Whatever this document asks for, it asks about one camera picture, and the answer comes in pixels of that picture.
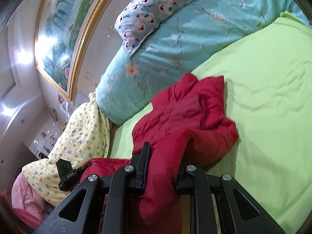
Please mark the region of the pink fleece sleeve forearm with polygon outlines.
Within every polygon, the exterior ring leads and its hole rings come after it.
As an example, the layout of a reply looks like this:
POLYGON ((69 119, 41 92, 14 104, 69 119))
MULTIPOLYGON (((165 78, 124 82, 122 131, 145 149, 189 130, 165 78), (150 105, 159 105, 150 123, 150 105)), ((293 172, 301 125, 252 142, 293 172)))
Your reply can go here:
POLYGON ((40 223, 27 211, 12 208, 6 191, 1 192, 1 233, 33 233, 40 223))

